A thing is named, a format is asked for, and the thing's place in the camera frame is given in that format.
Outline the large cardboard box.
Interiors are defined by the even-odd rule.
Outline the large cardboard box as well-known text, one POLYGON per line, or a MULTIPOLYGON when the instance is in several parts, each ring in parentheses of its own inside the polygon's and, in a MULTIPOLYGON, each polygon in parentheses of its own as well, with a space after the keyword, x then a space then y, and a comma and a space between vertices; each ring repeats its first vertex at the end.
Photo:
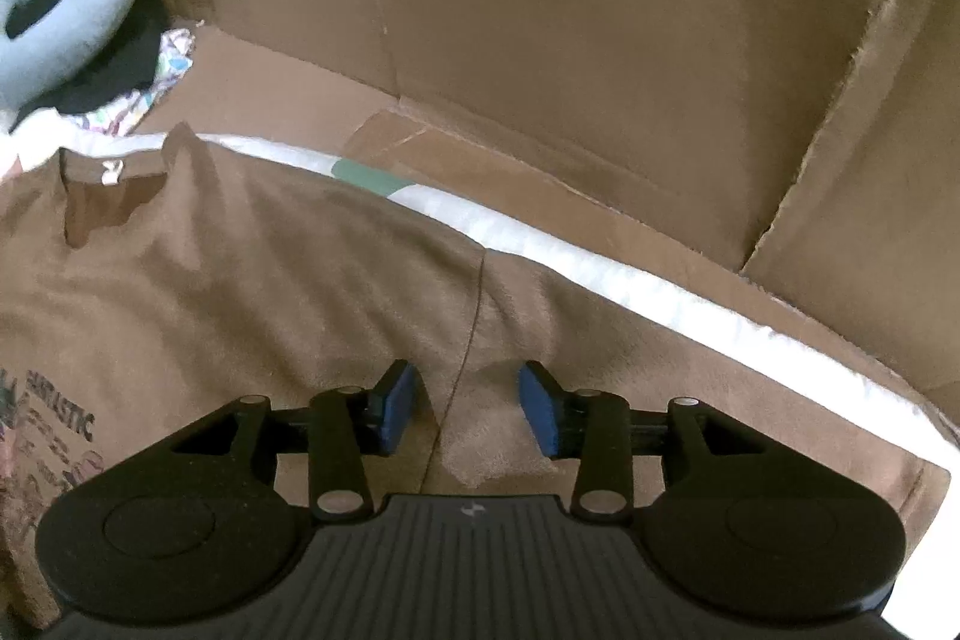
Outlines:
POLYGON ((682 242, 958 409, 958 0, 167 0, 682 242))

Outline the pastel patterned cloth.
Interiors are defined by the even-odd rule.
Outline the pastel patterned cloth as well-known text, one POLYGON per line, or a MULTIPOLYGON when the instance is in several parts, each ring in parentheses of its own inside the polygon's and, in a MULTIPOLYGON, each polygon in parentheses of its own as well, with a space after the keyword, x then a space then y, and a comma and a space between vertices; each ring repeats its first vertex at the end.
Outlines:
POLYGON ((156 62, 155 78, 148 88, 137 88, 112 99, 110 103, 80 115, 71 121, 82 130, 106 136, 127 136, 145 115, 184 78, 194 65, 195 32, 189 28, 164 31, 156 62))

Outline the black cloth under neck pillow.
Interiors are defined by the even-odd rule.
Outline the black cloth under neck pillow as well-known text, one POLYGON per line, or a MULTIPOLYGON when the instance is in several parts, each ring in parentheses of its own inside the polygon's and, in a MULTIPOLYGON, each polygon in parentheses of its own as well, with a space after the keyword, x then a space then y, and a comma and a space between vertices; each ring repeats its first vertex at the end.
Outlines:
POLYGON ((148 88, 155 80, 161 37, 169 23, 163 0, 133 0, 109 44, 71 80, 26 104, 16 120, 25 120, 37 109, 57 109, 70 115, 91 112, 121 94, 148 88))

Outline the blue-grey neck pillow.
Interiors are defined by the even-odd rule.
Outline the blue-grey neck pillow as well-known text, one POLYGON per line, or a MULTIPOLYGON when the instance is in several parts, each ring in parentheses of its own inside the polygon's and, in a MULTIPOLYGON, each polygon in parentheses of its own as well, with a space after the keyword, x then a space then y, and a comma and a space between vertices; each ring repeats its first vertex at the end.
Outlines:
MULTIPOLYGON (((2 18, 29 0, 2 0, 2 18)), ((21 34, 2 37, 2 110, 10 115, 89 64, 135 0, 59 0, 21 34)))

